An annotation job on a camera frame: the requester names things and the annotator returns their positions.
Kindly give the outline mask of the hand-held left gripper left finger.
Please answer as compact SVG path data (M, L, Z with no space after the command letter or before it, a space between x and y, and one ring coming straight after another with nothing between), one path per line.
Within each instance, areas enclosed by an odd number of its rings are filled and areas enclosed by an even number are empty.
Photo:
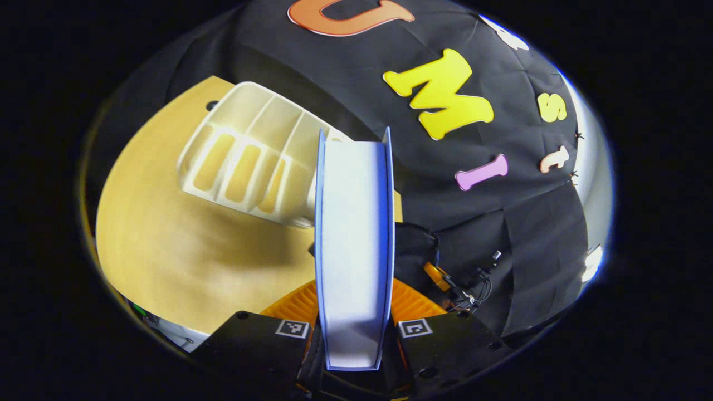
M262 313L235 312L193 351L193 360L246 390L306 390L301 376L319 359L320 343L311 280Z

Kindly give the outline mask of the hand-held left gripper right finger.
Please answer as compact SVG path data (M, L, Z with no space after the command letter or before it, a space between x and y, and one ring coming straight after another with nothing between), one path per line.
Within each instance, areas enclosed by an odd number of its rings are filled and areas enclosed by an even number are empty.
M385 335L387 390L450 390L514 352L473 313L446 312L398 279Z

